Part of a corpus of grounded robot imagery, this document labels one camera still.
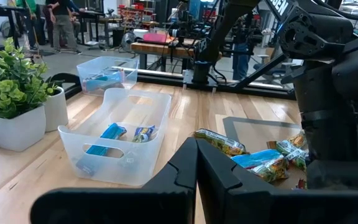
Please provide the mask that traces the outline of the blue granola bar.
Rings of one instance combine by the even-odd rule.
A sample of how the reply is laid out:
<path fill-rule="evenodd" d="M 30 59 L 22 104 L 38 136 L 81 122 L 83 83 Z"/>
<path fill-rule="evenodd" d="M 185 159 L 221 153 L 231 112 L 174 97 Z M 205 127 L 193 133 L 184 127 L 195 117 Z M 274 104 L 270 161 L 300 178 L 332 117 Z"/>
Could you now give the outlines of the blue granola bar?
<path fill-rule="evenodd" d="M 126 133 L 126 129 L 116 123 L 110 124 L 108 128 L 102 133 L 100 138 L 117 140 Z M 106 156 L 110 147 L 91 145 L 85 151 L 85 155 L 76 163 L 76 167 L 88 176 L 93 176 L 99 169 L 100 164 L 96 162 L 91 155 Z"/>
<path fill-rule="evenodd" d="M 125 72 L 123 70 L 107 70 L 97 74 L 91 74 L 90 77 L 83 79 L 83 85 L 86 88 L 101 88 L 102 86 L 122 83 L 125 81 Z"/>
<path fill-rule="evenodd" d="M 252 154 L 233 156 L 231 159 L 245 169 L 252 169 L 276 159 L 283 158 L 283 155 L 274 149 L 266 149 Z"/>

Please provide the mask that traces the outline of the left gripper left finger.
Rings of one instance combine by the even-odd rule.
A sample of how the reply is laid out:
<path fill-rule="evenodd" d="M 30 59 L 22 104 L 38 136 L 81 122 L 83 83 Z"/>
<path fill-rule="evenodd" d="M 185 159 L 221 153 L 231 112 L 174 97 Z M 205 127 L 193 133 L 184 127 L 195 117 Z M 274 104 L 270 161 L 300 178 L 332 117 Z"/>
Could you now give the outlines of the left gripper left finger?
<path fill-rule="evenodd" d="M 141 188 L 60 188 L 41 195 L 31 224 L 193 224 L 198 145 L 187 138 Z"/>

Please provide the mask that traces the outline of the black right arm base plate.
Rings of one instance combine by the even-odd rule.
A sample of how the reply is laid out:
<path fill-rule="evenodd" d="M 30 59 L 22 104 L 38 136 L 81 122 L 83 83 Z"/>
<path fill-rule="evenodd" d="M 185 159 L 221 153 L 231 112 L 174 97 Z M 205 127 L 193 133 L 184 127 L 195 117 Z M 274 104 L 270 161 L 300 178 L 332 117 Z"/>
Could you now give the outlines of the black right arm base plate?
<path fill-rule="evenodd" d="M 194 70 L 185 70 L 183 73 L 183 87 L 184 88 L 192 88 L 198 90 L 206 90 L 212 91 L 214 88 L 218 87 L 216 81 L 214 81 L 211 77 L 207 77 L 207 83 L 199 83 L 193 81 Z"/>

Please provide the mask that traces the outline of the wooden workbench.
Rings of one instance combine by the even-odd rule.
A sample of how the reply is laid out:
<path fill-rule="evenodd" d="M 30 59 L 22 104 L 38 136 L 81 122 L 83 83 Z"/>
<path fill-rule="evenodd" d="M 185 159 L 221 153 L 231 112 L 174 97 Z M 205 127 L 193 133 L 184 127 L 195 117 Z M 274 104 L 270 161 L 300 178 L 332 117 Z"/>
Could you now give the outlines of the wooden workbench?
<path fill-rule="evenodd" d="M 160 70 L 161 72 L 174 73 L 176 65 L 171 63 L 170 70 L 167 69 L 167 60 L 178 59 L 181 63 L 181 69 L 186 70 L 193 66 L 192 56 L 194 50 L 188 50 L 184 47 L 163 45 L 162 43 L 144 43 L 135 42 L 131 44 L 131 50 L 139 54 L 139 68 L 141 70 Z"/>

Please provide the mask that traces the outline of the silver and green granola bar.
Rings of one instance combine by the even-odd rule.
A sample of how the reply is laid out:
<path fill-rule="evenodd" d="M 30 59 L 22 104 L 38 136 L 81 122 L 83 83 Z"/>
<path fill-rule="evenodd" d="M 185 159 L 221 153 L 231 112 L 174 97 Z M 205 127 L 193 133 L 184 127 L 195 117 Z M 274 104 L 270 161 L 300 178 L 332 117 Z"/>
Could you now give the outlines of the silver and green granola bar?
<path fill-rule="evenodd" d="M 294 166 L 297 166 L 297 168 L 303 171 L 306 170 L 306 158 L 309 155 L 308 150 L 296 147 L 288 140 L 268 141 L 267 146 L 283 154 L 284 157 Z"/>

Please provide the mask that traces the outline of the person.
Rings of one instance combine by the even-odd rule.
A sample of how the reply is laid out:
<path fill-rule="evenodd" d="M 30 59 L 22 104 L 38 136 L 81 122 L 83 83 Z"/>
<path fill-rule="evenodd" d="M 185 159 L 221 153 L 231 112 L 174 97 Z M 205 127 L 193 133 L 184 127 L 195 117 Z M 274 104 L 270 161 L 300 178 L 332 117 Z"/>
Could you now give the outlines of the person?
<path fill-rule="evenodd" d="M 17 7 L 23 7 L 25 12 L 23 13 L 25 31 L 29 43 L 29 50 L 31 52 L 38 52 L 39 36 L 42 33 L 42 26 L 37 19 L 37 4 L 35 0 L 16 0 Z"/>
<path fill-rule="evenodd" d="M 233 79 L 242 80 L 247 76 L 249 57 L 249 45 L 247 43 L 248 27 L 251 23 L 252 16 L 246 14 L 240 17 L 233 27 L 234 33 L 234 50 L 239 54 L 233 55 L 232 69 Z"/>
<path fill-rule="evenodd" d="M 71 24 L 71 1 L 70 0 L 45 0 L 53 24 L 53 49 L 56 53 L 61 52 L 60 36 L 66 37 L 67 46 L 76 54 L 81 54 L 78 49 L 73 25 Z"/>

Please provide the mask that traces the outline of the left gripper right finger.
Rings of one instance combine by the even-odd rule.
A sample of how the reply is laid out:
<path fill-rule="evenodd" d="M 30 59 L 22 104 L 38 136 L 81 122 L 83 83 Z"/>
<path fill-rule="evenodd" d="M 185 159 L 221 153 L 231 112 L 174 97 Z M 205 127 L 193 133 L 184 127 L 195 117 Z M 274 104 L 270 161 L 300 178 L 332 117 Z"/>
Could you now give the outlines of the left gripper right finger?
<path fill-rule="evenodd" d="M 197 179 L 207 224 L 358 224 L 356 190 L 285 190 L 262 180 L 204 139 Z"/>

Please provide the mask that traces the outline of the red parts shelf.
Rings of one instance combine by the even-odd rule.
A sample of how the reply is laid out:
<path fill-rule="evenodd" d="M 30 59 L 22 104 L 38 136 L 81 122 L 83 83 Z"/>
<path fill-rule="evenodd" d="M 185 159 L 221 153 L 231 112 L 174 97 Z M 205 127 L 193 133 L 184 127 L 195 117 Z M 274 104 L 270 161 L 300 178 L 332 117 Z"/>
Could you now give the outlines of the red parts shelf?
<path fill-rule="evenodd" d="M 133 4 L 131 6 L 120 4 L 117 13 L 122 19 L 121 26 L 123 28 L 140 29 L 142 27 L 144 14 L 144 7 L 142 4 Z"/>

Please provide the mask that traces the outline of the multicoloured granola bar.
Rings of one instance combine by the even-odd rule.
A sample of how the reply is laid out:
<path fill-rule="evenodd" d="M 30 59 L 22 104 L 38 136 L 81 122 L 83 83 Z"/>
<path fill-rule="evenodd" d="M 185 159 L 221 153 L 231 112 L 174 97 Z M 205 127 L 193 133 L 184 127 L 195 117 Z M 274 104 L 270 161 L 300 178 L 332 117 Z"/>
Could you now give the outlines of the multicoloured granola bar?
<path fill-rule="evenodd" d="M 143 143 L 153 139 L 155 126 L 138 127 L 135 130 L 132 142 Z"/>

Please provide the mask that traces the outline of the green and orange granola bar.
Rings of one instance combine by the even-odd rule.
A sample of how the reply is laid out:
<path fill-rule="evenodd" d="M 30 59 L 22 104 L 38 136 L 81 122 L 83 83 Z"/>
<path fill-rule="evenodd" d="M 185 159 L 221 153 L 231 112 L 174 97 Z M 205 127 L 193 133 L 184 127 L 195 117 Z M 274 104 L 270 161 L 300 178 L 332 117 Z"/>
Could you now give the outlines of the green and orange granola bar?
<path fill-rule="evenodd" d="M 288 138 L 288 141 L 297 148 L 303 148 L 307 145 L 305 132 L 301 130 L 298 134 Z"/>

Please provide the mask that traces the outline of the clear plastic bin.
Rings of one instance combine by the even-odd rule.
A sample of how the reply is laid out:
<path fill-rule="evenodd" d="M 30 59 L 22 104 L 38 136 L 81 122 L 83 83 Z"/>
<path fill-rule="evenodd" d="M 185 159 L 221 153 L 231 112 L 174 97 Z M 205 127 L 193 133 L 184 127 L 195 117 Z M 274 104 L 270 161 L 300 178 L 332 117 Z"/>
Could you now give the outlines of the clear plastic bin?
<path fill-rule="evenodd" d="M 102 56 L 81 63 L 77 65 L 76 68 L 83 93 L 88 95 L 103 96 L 104 92 L 109 88 L 131 89 L 137 82 L 139 61 L 134 58 Z M 97 74 L 107 70 L 123 70 L 126 76 L 125 81 L 122 83 L 115 83 L 112 85 L 102 86 L 101 88 L 92 89 L 86 88 L 83 85 L 84 78 L 90 77 L 91 74 Z"/>

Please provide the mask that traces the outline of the grey floor fan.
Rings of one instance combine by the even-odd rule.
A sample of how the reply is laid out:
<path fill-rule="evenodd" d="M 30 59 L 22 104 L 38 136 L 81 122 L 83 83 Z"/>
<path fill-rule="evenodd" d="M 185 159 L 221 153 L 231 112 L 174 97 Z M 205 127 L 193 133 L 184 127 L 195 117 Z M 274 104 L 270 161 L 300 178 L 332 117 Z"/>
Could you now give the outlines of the grey floor fan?
<path fill-rule="evenodd" d="M 135 42 L 136 35 L 133 31 L 126 32 L 121 40 L 121 49 L 130 52 L 131 51 L 131 44 Z"/>

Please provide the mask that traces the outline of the frosted plastic bin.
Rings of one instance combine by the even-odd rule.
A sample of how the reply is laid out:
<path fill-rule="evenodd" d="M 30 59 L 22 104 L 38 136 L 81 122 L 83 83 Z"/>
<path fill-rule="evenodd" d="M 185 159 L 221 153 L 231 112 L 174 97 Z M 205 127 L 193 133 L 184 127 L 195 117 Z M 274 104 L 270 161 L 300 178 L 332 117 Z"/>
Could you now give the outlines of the frosted plastic bin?
<path fill-rule="evenodd" d="M 170 102 L 170 95 L 162 93 L 109 88 L 104 92 L 100 109 L 76 129 L 59 126 L 76 175 L 124 185 L 142 185 L 150 180 L 167 127 Z M 113 123 L 127 132 L 117 140 L 100 138 Z M 155 126 L 153 139 L 132 142 L 136 128 L 144 126 Z M 76 163 L 91 145 L 110 147 L 110 150 L 106 156 L 91 155 L 100 167 L 93 176 L 88 176 L 76 167 Z"/>

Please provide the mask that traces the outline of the grey office chair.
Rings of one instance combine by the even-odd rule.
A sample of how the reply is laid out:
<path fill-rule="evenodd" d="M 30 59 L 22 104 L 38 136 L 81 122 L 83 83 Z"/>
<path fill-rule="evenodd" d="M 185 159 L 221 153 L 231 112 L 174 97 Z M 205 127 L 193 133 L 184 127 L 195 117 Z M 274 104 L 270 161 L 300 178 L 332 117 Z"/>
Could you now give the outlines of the grey office chair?
<path fill-rule="evenodd" d="M 283 53 L 271 58 L 268 62 L 264 62 L 268 55 L 258 55 L 258 57 L 262 58 L 262 62 L 255 64 L 253 68 L 258 71 L 260 68 L 267 67 L 263 69 L 263 74 L 261 74 L 261 82 L 266 84 L 277 84 L 286 75 L 287 68 L 291 65 L 291 63 L 285 65 L 288 58 Z"/>

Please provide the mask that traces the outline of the grey baking mat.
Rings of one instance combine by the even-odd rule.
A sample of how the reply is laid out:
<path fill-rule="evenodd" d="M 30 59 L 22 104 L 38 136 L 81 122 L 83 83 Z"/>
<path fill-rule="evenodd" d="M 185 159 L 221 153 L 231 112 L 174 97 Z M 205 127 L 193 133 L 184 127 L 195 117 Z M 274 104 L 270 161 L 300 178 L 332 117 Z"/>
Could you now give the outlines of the grey baking mat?
<path fill-rule="evenodd" d="M 273 147 L 274 141 L 288 139 L 300 132 L 297 124 L 278 121 L 264 121 L 233 116 L 216 115 L 216 132 L 245 145 L 246 151 L 255 153 Z M 287 179 L 276 180 L 268 184 L 262 178 L 251 174 L 245 169 L 236 167 L 233 173 L 248 187 L 278 189 L 295 189 L 300 179 L 305 180 L 306 174 L 296 166 L 290 165 Z"/>

